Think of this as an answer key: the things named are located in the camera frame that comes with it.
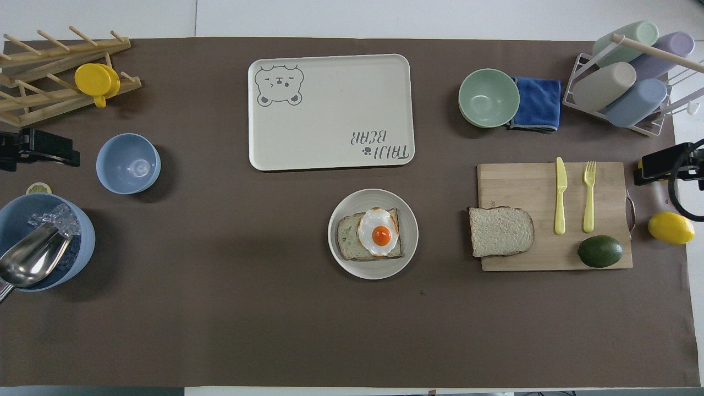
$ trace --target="metal scoop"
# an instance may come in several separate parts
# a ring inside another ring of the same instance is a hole
[[[45,223],[0,257],[0,278],[8,284],[0,290],[0,303],[15,287],[29,287],[46,278],[56,267],[73,237],[58,233]]]

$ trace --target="plate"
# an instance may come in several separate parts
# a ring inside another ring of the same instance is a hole
[[[373,207],[398,209],[398,231],[401,234],[401,251],[399,259],[379,259],[373,261],[345,260],[337,246],[337,225],[345,216],[365,212]],[[398,195],[377,188],[359,190],[343,199],[330,216],[327,225],[327,243],[335,260],[345,271],[362,279],[384,279],[397,274],[413,258],[418,247],[418,222],[413,211]]]
[[[260,59],[248,71],[260,171],[400,166],[415,154],[410,66],[398,54]]]

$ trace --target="bread slice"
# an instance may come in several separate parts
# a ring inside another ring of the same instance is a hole
[[[533,245],[533,219],[523,209],[498,206],[467,208],[474,257],[511,256],[527,252]]]
[[[391,208],[386,211],[391,214],[391,218],[398,224],[398,228],[401,229],[402,225],[398,223],[398,209]],[[359,242],[357,227],[363,216],[364,212],[355,213],[352,216],[343,217],[340,222],[337,223],[337,247],[340,248],[340,253],[342,253],[345,260],[371,261],[379,258],[374,257],[362,246],[362,243]],[[402,256],[401,235],[399,234],[396,246],[383,258],[397,259]]]

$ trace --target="egg yolk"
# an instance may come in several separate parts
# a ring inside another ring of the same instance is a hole
[[[383,225],[379,225],[372,232],[372,240],[379,246],[386,246],[391,241],[391,231]]]

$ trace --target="green bowl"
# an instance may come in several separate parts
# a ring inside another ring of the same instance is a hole
[[[460,86],[460,111],[467,121],[480,128],[506,124],[518,111],[518,87],[501,70],[479,69]]]

